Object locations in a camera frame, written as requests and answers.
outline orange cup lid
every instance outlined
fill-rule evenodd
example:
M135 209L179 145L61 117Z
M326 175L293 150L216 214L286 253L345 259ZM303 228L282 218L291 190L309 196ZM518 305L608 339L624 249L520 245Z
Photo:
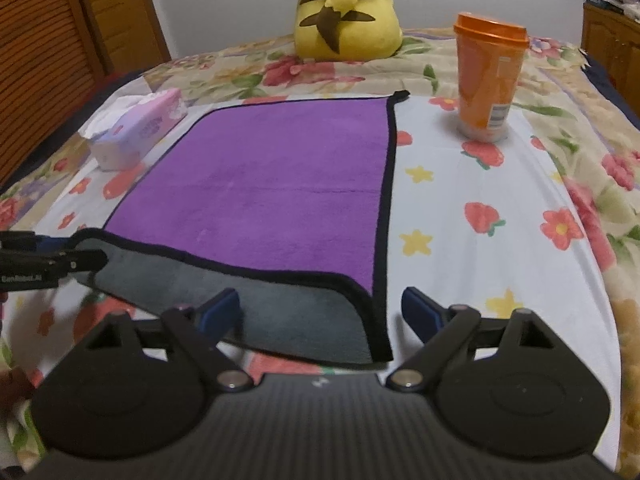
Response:
M453 29L457 34L471 36L477 40L522 48L529 47L529 37L525 27L498 22L493 18L474 16L468 12L460 12Z

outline louvered door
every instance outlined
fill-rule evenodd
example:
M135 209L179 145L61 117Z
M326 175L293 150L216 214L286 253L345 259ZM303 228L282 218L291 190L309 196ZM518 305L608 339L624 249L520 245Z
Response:
M79 0L0 0L0 184L103 75Z

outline cup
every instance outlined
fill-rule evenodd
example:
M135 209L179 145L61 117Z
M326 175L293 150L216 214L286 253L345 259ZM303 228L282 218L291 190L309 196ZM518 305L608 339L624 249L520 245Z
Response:
M458 129L468 138L495 142L507 135L506 118L516 91L527 29L519 25L458 15Z

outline wooden nightstand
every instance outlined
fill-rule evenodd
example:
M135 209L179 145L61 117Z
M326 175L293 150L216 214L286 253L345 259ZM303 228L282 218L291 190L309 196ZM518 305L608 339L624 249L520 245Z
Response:
M640 115L640 23L584 4L582 48L604 65L613 86Z

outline pikachu plush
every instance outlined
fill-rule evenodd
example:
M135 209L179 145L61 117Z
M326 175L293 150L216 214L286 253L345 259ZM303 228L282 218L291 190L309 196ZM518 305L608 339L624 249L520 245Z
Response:
M402 43L393 0L298 0L294 33L302 59L368 61Z

